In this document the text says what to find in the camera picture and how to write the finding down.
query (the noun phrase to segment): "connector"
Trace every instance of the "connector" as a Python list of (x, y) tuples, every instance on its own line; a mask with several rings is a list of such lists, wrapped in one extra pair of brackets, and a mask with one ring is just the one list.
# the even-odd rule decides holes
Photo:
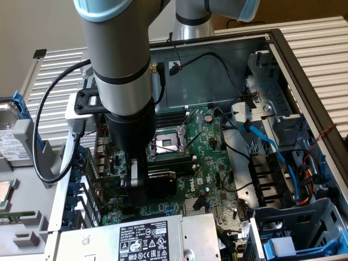
[(169, 69), (169, 76), (176, 75), (181, 70), (181, 66), (178, 64), (175, 64), (172, 68)]
[(244, 129), (246, 132), (250, 132), (250, 127), (252, 126), (252, 123), (249, 119), (247, 119), (244, 124), (242, 125), (242, 129)]
[(79, 140), (85, 133), (86, 121), (82, 119), (76, 119), (72, 126), (72, 136), (74, 140)]

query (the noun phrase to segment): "blue cable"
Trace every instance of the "blue cable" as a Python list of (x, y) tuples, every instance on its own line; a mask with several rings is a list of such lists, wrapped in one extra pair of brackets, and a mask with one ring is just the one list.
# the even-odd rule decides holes
[[(280, 154), (280, 152), (279, 152), (279, 150), (278, 150), (278, 148), (277, 148), (277, 145), (276, 145), (276, 143), (275, 143), (273, 140), (267, 138), (262, 132), (260, 132), (260, 131), (259, 131), (255, 126), (253, 126), (253, 125), (251, 125), (251, 126), (249, 127), (249, 130), (252, 131), (252, 132), (254, 132), (254, 133), (255, 133), (257, 136), (259, 136), (262, 140), (269, 142), (269, 143), (274, 147), (274, 149), (276, 150), (277, 155), (278, 155), (279, 159), (281, 160), (281, 162), (285, 165), (285, 159), (284, 159), (284, 157)], [(294, 173), (293, 173), (293, 170), (291, 169), (291, 167), (290, 167), (289, 165), (288, 165), (288, 168), (289, 168), (290, 176), (291, 176), (291, 178), (293, 179), (293, 182), (294, 182), (294, 187), (295, 187), (295, 202), (297, 203), (298, 200), (299, 200), (299, 198), (298, 198), (299, 193), (298, 193), (298, 190), (297, 190), (297, 181), (296, 181), (295, 175), (294, 175)]]
[(273, 233), (266, 234), (266, 235), (261, 235), (260, 238), (269, 238), (271, 236), (273, 236)]

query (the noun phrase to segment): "motherboard chip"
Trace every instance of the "motherboard chip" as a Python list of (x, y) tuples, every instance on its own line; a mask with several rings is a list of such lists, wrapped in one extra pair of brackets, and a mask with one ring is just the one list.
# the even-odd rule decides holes
[(220, 198), (221, 198), (222, 200), (226, 200), (226, 199), (227, 199), (226, 193), (221, 193), (221, 194), (220, 194)]
[(203, 178), (197, 178), (197, 184), (203, 185)]
[(156, 135), (156, 154), (173, 153), (179, 150), (179, 137), (177, 133)]

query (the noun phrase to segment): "wall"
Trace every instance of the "wall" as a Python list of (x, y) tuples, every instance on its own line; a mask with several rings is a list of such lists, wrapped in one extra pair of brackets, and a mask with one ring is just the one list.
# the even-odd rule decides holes
[[(151, 25), (151, 39), (167, 36), (174, 21), (172, 0)], [(0, 96), (21, 88), (36, 49), (85, 46), (72, 0), (2, 0), (0, 35)]]

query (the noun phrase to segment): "motherboard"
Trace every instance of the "motherboard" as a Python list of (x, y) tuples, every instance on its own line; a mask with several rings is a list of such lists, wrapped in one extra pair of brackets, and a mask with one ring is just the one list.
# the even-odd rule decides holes
[(127, 173), (125, 154), (110, 143), (105, 129), (98, 132), (95, 180), (101, 198), (102, 225), (113, 225), (146, 217), (213, 213), (223, 229), (240, 227), (236, 194), (222, 189), (235, 189), (233, 172), (220, 135), (221, 113), (213, 108), (190, 108), (157, 116), (157, 130), (147, 148), (149, 177), (165, 173), (176, 182), (164, 190), (173, 195), (154, 198), (146, 206), (131, 206), (127, 190), (120, 188)]

